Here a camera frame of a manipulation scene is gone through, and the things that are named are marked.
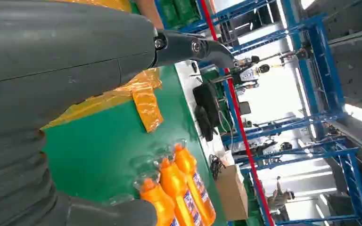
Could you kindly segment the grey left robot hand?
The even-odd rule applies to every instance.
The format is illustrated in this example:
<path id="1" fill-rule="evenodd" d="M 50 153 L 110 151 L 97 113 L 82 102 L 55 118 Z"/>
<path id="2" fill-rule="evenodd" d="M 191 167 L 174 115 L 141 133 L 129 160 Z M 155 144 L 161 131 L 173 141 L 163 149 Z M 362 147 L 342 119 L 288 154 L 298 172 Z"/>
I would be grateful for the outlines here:
<path id="1" fill-rule="evenodd" d="M 221 43 L 159 30 L 90 4 L 0 0 L 0 226 L 154 226 L 154 206 L 105 206 L 58 193 L 41 128 L 138 73 L 184 60 L 232 67 Z"/>

